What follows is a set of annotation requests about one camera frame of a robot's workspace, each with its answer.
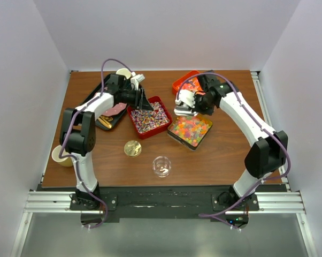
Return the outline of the red box of swirl candies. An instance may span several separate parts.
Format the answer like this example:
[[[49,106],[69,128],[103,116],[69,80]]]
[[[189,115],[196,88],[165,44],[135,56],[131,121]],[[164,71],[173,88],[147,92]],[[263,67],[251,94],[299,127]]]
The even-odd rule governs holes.
[[[172,117],[159,96],[153,96],[148,101],[153,111],[127,108],[133,128],[142,140],[166,131],[172,123]]]

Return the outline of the tin of star candies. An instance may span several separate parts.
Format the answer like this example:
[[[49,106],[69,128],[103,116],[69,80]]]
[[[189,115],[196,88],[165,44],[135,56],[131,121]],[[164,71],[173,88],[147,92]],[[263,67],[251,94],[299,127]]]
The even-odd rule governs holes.
[[[167,128],[167,134],[175,141],[195,151],[212,126],[213,122],[203,115],[178,116]]]

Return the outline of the clear glass jar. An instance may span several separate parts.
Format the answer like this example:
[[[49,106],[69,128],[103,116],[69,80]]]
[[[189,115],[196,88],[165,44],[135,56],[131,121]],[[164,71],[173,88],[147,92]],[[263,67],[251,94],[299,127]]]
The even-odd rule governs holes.
[[[166,156],[158,156],[153,160],[152,170],[158,177],[167,177],[171,171],[171,161]]]

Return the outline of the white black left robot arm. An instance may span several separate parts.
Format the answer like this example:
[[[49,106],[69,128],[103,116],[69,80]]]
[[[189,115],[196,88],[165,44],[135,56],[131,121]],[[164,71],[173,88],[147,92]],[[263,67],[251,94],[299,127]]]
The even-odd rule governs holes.
[[[63,113],[59,143],[61,158],[72,160],[76,175],[75,202],[89,210],[105,203],[101,200],[99,183],[94,173],[92,151],[96,143],[96,121],[118,103],[135,109],[152,110],[140,85],[144,75],[132,73],[130,77],[110,73],[101,83],[101,89],[89,101]]]

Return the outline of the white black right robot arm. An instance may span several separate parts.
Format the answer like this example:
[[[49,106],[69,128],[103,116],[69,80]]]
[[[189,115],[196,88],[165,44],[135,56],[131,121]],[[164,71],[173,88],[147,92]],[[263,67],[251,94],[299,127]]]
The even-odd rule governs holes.
[[[198,80],[200,91],[185,89],[184,85],[190,81],[185,79],[175,98],[174,113],[178,116],[212,115],[215,109],[220,109],[242,131],[250,150],[244,159],[245,171],[228,193],[229,206],[241,210],[247,204],[247,197],[260,184],[271,179],[271,173],[283,165],[290,166],[288,135],[263,121],[239,89],[224,76],[203,72],[194,78]]]

